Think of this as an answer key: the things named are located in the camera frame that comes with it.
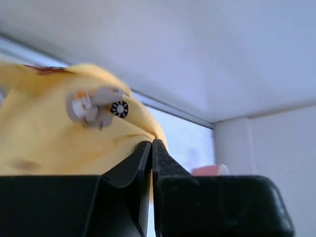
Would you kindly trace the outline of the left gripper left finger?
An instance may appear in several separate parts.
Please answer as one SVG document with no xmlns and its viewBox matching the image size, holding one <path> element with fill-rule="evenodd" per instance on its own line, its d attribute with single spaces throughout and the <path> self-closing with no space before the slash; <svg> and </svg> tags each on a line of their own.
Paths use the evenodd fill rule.
<svg viewBox="0 0 316 237">
<path fill-rule="evenodd" d="M 145 237 L 150 194 L 150 142 L 102 175 L 100 184 L 100 236 Z"/>
</svg>

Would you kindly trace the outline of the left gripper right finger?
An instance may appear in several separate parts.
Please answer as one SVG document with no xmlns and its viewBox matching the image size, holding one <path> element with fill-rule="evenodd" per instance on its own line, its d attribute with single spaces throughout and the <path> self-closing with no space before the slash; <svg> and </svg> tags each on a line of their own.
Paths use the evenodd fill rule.
<svg viewBox="0 0 316 237">
<path fill-rule="evenodd" d="M 170 156 L 161 140 L 152 148 L 157 237 L 196 237 L 197 179 Z"/>
</svg>

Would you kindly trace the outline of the yellow vehicle-print cloth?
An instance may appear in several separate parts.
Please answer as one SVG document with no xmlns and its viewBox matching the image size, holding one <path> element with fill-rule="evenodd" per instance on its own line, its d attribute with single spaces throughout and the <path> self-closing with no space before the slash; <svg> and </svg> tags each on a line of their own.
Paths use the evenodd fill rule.
<svg viewBox="0 0 316 237">
<path fill-rule="evenodd" d="M 102 174 L 166 136 L 131 89 L 92 64 L 0 64 L 1 175 Z"/>
</svg>

